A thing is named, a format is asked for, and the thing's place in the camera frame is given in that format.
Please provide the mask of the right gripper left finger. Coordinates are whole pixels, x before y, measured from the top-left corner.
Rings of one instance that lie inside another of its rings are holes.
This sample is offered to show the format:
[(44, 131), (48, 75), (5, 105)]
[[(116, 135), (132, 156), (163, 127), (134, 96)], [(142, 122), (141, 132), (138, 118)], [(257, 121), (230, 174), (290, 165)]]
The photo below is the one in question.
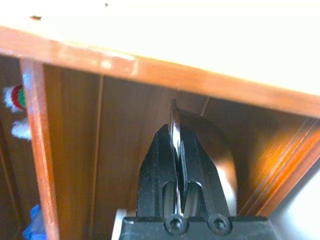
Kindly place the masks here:
[(170, 128), (163, 125), (154, 135), (139, 169), (136, 215), (169, 217), (175, 213), (177, 173)]

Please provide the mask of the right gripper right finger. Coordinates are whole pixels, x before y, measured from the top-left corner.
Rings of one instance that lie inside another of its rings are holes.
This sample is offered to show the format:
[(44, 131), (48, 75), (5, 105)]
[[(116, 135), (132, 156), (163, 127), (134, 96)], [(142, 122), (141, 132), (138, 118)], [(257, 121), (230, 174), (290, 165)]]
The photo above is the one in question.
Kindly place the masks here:
[(183, 175), (181, 210), (186, 217), (232, 214), (232, 153), (215, 127), (180, 130)]

